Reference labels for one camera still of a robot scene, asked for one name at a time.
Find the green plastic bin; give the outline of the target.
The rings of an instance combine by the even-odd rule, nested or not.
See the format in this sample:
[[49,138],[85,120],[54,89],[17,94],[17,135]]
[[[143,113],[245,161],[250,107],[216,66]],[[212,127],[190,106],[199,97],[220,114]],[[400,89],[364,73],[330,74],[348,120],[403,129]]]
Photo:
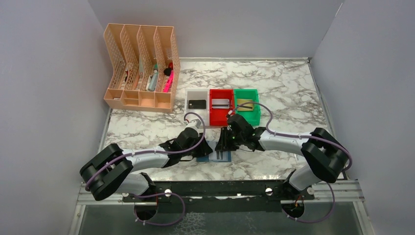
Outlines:
[[[257,89],[234,89],[233,92],[235,105],[237,99],[249,99],[253,102],[259,102]],[[252,126],[258,126],[260,124],[261,110],[260,106],[256,104],[254,104],[253,111],[241,112],[236,110],[236,113],[243,116],[245,120]]]

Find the blue leather card holder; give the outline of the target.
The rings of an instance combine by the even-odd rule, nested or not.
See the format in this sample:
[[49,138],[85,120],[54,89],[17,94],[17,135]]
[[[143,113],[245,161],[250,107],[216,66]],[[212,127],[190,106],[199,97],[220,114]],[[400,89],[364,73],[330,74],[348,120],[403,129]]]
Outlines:
[[217,145],[216,141],[207,141],[208,146],[213,150],[209,155],[199,157],[196,159],[199,163],[228,163],[231,162],[231,152],[230,151],[215,151]]

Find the red plastic bin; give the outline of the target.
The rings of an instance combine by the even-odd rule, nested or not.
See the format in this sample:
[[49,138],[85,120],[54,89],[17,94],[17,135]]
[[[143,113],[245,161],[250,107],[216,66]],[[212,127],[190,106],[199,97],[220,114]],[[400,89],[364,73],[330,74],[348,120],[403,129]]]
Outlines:
[[[214,99],[226,99],[229,108],[217,109],[213,107]],[[227,126],[227,115],[235,107],[233,89],[210,89],[209,90],[209,126]]]

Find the silver credit card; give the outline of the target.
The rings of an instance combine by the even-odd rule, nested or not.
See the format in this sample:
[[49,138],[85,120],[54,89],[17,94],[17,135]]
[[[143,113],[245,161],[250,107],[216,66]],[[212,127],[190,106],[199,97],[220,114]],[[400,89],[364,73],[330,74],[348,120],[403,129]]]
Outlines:
[[213,109],[229,109],[230,104],[231,102],[229,99],[212,99],[211,100],[211,107]]

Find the white plastic bin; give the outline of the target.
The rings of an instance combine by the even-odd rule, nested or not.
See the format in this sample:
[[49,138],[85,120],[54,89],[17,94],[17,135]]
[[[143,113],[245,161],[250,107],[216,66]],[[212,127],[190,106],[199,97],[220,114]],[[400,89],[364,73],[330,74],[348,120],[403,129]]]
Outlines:
[[[207,101],[206,109],[188,109],[187,104],[189,100],[204,99]],[[205,122],[206,126],[209,126],[209,89],[187,89],[185,92],[185,110],[184,113],[194,112],[197,113]]]

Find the peach plastic file organizer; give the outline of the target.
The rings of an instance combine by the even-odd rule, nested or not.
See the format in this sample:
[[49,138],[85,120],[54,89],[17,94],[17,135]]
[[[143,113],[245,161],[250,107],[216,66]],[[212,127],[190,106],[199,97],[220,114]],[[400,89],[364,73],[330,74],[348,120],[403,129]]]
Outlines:
[[[110,23],[104,40],[113,67],[113,75],[104,100],[112,109],[171,113],[181,70],[178,43],[173,26]],[[154,92],[146,91],[147,81],[157,64],[159,77]],[[174,71],[169,92],[163,89]]]

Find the grey credit card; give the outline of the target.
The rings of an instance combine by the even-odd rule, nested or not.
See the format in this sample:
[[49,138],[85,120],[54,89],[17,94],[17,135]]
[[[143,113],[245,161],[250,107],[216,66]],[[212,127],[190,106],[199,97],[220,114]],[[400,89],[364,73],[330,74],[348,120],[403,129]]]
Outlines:
[[231,162],[231,152],[214,151],[208,156],[210,162]]

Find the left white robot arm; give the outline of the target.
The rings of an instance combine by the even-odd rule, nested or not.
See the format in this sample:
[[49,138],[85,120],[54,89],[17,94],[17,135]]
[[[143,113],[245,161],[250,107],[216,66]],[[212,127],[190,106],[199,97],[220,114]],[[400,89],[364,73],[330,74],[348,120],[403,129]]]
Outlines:
[[144,195],[155,185],[148,174],[148,168],[167,168],[181,161],[181,158],[204,157],[213,152],[203,134],[187,127],[177,138],[157,145],[124,154],[112,143],[81,167],[79,173],[96,201],[101,201],[114,193]]

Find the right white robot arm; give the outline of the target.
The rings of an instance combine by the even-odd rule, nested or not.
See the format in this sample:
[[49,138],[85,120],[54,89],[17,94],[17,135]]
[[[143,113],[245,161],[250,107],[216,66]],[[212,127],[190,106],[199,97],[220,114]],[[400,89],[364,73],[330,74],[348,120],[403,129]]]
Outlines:
[[252,127],[241,115],[227,120],[221,129],[216,151],[236,151],[244,145],[251,151],[282,151],[303,156],[306,166],[293,171],[284,182],[284,189],[300,193],[321,181],[334,183],[349,159],[345,148],[325,129],[310,133],[276,133],[268,127]]

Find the gold credit card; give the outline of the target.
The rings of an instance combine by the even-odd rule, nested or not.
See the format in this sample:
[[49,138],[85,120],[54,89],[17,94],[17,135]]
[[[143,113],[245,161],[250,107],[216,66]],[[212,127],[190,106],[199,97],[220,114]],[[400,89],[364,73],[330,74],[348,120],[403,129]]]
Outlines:
[[236,105],[238,106],[238,108],[236,109],[237,111],[245,112],[254,110],[252,100],[249,99],[237,99]]

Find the black credit card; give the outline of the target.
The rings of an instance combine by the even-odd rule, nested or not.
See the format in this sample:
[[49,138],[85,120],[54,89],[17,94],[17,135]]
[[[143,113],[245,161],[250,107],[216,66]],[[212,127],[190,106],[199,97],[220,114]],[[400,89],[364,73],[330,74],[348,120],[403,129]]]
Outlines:
[[204,99],[189,100],[187,104],[188,109],[206,109],[207,101]]

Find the pink highlighter pen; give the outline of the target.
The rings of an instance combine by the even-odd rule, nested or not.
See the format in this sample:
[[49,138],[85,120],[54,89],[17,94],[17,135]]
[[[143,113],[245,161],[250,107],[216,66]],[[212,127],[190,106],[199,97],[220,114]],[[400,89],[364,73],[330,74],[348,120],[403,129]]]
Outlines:
[[166,82],[166,85],[165,85],[165,87],[163,89],[163,92],[164,93],[169,92],[169,90],[171,89],[171,86],[173,84],[173,80],[174,80],[174,71],[172,70],[171,73],[170,73],[170,75],[169,75],[169,78],[168,78],[168,80]]

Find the teal grey stapler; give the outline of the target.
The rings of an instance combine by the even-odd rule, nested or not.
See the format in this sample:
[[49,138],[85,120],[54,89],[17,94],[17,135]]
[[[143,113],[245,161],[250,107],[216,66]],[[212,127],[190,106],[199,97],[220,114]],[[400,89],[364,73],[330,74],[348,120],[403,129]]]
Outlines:
[[149,91],[149,92],[155,91],[157,82],[158,82],[158,77],[159,77],[159,69],[158,69],[158,65],[155,64],[153,66],[153,73],[148,78],[146,91]]

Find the black binder clip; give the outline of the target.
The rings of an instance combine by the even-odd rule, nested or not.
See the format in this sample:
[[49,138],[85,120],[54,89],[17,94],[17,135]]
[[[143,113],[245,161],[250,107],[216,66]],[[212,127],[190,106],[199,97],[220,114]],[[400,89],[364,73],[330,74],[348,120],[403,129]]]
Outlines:
[[173,69],[171,67],[167,67],[164,69],[163,73],[165,76],[169,77],[173,72]]

